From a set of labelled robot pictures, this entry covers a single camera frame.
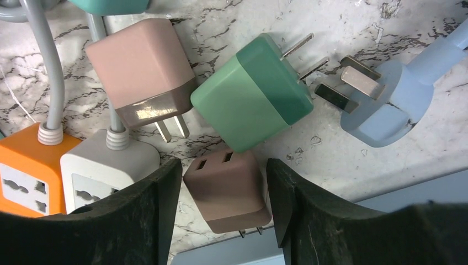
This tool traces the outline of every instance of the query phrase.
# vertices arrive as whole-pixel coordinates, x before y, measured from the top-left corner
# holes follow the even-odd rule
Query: metal prong
[[[315,93],[347,113],[353,112],[359,105],[326,84],[319,84]]]
[[[175,123],[177,123],[177,127],[179,127],[180,133],[182,137],[187,138],[190,135],[189,128],[187,128],[187,124],[185,123],[184,118],[182,115],[177,115],[174,117]]]
[[[163,120],[155,122],[156,127],[158,128],[159,133],[162,136],[162,139],[164,142],[170,142],[172,139],[171,134],[169,133],[169,130],[167,129],[165,123]]]
[[[291,47],[289,50],[287,50],[285,53],[283,53],[281,60],[288,57],[289,55],[291,55],[293,52],[297,51],[298,49],[300,49],[302,46],[304,46],[304,44],[306,44],[311,39],[313,39],[313,33],[310,33],[305,38],[303,38],[298,43],[296,43],[293,47]]]
[[[313,72],[320,69],[320,67],[326,65],[329,61],[330,61],[330,57],[327,56],[327,57],[321,59],[320,61],[316,62],[305,73],[301,74],[301,76],[299,77],[299,80],[306,79],[309,75],[311,75]]]
[[[369,68],[367,65],[363,64],[362,62],[356,60],[354,57],[348,55],[339,62],[343,67],[352,66],[354,69],[358,70],[359,72],[365,74],[372,80],[379,79],[382,75],[377,73],[376,71]]]
[[[347,66],[341,74],[341,80],[355,89],[363,92],[376,100],[382,93],[383,89],[379,83],[369,78],[365,74],[354,69],[352,66]]]

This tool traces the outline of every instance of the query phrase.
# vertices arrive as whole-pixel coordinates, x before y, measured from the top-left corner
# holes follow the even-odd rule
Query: orange plastic casing
[[[66,214],[63,196],[60,157],[81,140],[64,134],[59,145],[48,146],[38,141],[39,123],[33,124],[0,141],[0,163],[31,175],[49,186],[49,215]],[[0,185],[0,211],[26,217],[42,217],[41,213],[19,205],[3,196]]]

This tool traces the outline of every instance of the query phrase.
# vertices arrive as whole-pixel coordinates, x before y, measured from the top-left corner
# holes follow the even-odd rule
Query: green plastic casing
[[[150,0],[69,0],[80,9],[93,15],[141,14]]]
[[[242,153],[312,112],[308,87],[266,33],[195,92],[192,104],[234,152]]]

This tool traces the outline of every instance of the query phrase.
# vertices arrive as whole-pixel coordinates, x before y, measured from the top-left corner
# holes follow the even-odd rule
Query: marble tabletop
[[[172,20],[201,83],[260,33],[270,33],[287,49],[312,32],[315,38],[288,60],[298,70],[329,56],[330,63],[307,79],[336,74],[338,61],[355,55],[370,66],[388,59],[408,62],[435,38],[447,35],[468,17],[460,0],[154,0],[147,13],[107,17],[111,32],[141,19]],[[109,126],[106,95],[84,48],[91,43],[85,13],[61,2],[47,13],[63,64],[66,84],[64,128],[86,139]],[[25,24],[0,22],[0,130],[12,134],[44,121],[49,87],[34,36]],[[312,95],[314,111],[291,129],[254,149],[259,162],[281,158],[310,181],[349,200],[364,199],[398,187],[466,168],[468,161],[468,60],[435,84],[432,105],[421,122],[400,141],[380,149],[360,142],[339,126],[340,112]],[[8,87],[31,115],[15,103]],[[175,133],[166,144],[155,126],[132,132],[153,144],[163,162],[182,159],[184,169],[198,156],[226,147],[196,112],[184,114],[188,139]],[[182,184],[171,257],[236,235],[213,234]]]

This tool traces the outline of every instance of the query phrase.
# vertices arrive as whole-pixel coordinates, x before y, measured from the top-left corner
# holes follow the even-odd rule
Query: white extension socket
[[[130,139],[124,150],[106,145],[107,130],[99,130],[60,159],[67,214],[146,178],[159,168],[159,152]]]
[[[49,215],[49,186],[39,179],[0,163],[5,199],[43,215]]]

